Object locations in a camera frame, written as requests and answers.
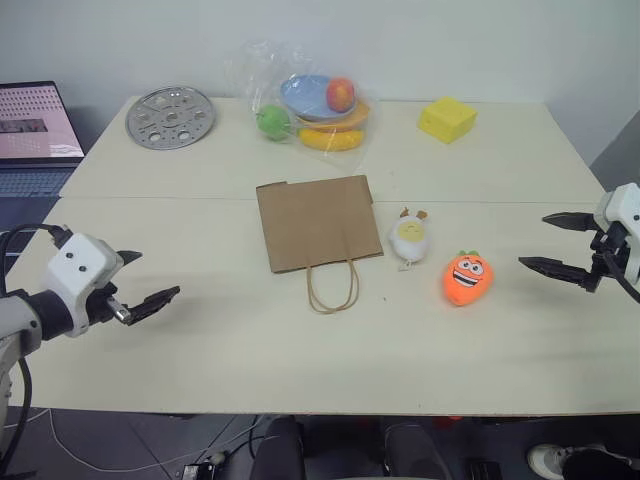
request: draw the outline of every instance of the yellow banana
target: yellow banana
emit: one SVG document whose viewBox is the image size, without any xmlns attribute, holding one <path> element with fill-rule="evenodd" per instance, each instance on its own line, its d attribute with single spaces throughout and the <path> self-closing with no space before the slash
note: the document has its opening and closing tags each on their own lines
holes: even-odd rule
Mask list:
<svg viewBox="0 0 640 480">
<path fill-rule="evenodd" d="M 340 152 L 356 148 L 364 139 L 361 130 L 346 132 L 318 132 L 311 128 L 301 128 L 298 132 L 300 141 L 309 148 L 324 150 L 325 152 Z"/>
</svg>

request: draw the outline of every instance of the paper bag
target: paper bag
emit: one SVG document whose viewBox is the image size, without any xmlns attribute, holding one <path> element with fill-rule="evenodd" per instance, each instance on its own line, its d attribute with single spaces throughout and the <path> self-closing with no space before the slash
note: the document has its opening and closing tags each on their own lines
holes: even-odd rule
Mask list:
<svg viewBox="0 0 640 480">
<path fill-rule="evenodd" d="M 367 177 L 273 183 L 256 193 L 271 271 L 306 268 L 309 302 L 320 313 L 352 306 L 359 291 L 353 260 L 382 255 Z M 343 261 L 351 270 L 349 297 L 343 305 L 326 307 L 313 292 L 311 268 Z"/>
</svg>

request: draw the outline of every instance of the laptop screen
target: laptop screen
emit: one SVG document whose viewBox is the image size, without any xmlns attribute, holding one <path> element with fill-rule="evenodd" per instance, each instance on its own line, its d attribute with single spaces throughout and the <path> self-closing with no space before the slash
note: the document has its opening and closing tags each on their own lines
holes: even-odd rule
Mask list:
<svg viewBox="0 0 640 480">
<path fill-rule="evenodd" d="M 77 163 L 83 157 L 53 82 L 0 85 L 0 163 Z"/>
</svg>

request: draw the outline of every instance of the orange carrot plush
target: orange carrot plush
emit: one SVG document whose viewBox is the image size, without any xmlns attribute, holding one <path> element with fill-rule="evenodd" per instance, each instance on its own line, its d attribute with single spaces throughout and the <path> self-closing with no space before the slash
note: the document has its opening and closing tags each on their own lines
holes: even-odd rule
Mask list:
<svg viewBox="0 0 640 480">
<path fill-rule="evenodd" d="M 444 293 L 454 305 L 475 302 L 493 283 L 493 270 L 475 250 L 461 251 L 444 272 Z"/>
</svg>

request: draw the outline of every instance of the blue plate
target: blue plate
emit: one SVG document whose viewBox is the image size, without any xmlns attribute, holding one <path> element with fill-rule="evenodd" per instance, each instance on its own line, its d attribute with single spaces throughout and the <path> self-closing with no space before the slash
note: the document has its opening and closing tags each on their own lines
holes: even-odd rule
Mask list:
<svg viewBox="0 0 640 480">
<path fill-rule="evenodd" d="M 327 104 L 327 86 L 330 78 L 325 75 L 296 75 L 284 82 L 280 94 L 285 105 L 297 116 L 312 122 L 336 120 L 349 115 L 354 105 L 346 112 L 331 110 Z"/>
</svg>

